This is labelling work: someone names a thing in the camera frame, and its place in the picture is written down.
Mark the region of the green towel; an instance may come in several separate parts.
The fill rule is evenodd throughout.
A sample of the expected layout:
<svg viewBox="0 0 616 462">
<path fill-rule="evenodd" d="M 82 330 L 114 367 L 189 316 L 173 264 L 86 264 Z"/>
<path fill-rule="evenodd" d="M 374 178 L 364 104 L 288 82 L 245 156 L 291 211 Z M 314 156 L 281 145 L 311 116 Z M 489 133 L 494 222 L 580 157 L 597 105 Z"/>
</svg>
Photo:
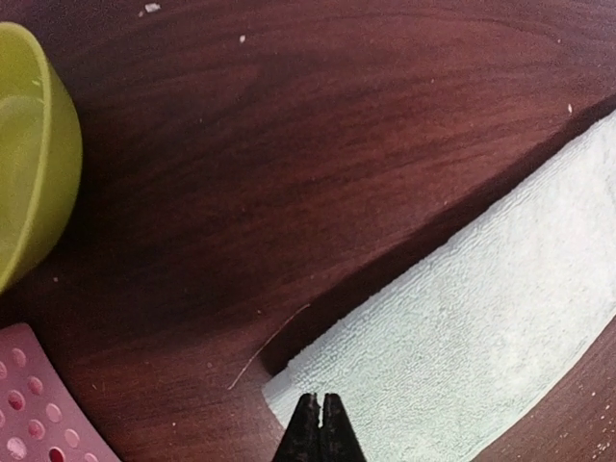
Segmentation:
<svg viewBox="0 0 616 462">
<path fill-rule="evenodd" d="M 615 315 L 615 118 L 302 350 L 263 390 L 282 424 L 342 398 L 371 461 L 469 461 Z"/>
</svg>

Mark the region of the pink plastic basket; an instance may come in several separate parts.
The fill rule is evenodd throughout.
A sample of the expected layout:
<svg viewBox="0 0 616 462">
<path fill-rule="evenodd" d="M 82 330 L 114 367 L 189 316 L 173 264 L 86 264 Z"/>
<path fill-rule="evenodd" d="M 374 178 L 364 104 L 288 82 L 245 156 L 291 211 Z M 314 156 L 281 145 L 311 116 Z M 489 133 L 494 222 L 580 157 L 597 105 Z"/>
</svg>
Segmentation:
<svg viewBox="0 0 616 462">
<path fill-rule="evenodd" d="M 26 323 L 1 330 L 1 459 L 117 461 Z"/>
</svg>

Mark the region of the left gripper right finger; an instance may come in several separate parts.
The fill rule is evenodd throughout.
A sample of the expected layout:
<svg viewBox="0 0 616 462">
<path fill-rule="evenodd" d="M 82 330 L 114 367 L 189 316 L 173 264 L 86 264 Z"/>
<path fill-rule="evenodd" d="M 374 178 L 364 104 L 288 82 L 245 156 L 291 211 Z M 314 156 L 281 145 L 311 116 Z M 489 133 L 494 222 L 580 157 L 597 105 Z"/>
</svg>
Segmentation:
<svg viewBox="0 0 616 462">
<path fill-rule="evenodd" d="M 322 461 L 366 461 L 342 399 L 337 394 L 325 395 L 322 409 L 320 443 Z"/>
</svg>

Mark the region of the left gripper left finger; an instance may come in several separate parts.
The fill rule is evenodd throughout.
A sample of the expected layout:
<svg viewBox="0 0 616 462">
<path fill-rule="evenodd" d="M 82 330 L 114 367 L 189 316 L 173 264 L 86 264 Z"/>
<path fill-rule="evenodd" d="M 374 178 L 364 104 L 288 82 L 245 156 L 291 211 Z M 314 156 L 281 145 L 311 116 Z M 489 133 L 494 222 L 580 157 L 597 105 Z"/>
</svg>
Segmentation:
<svg viewBox="0 0 616 462">
<path fill-rule="evenodd" d="M 321 460 L 320 413 L 316 394 L 299 398 L 272 462 Z"/>
</svg>

